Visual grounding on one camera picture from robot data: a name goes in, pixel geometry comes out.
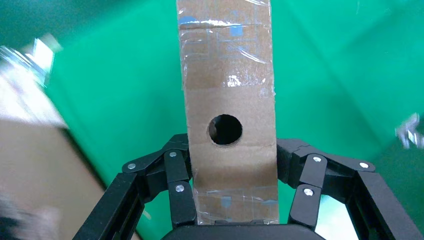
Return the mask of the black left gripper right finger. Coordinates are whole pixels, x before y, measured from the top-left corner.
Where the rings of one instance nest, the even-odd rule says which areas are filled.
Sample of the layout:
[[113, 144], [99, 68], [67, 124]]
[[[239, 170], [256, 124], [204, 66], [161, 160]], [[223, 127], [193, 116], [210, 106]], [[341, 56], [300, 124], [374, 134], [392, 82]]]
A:
[[278, 179], [295, 189], [288, 224], [318, 239], [320, 199], [326, 195], [346, 206], [360, 240], [423, 239], [372, 163], [326, 153], [296, 138], [279, 138], [276, 144]]

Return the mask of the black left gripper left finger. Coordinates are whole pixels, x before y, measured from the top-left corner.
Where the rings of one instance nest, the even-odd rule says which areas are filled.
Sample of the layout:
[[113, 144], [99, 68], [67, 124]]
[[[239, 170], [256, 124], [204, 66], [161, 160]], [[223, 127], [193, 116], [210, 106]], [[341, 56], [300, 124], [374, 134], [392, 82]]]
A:
[[176, 134], [160, 150], [123, 165], [74, 239], [131, 239], [145, 205], [164, 191], [169, 193], [172, 227], [194, 225], [191, 178], [188, 135]]

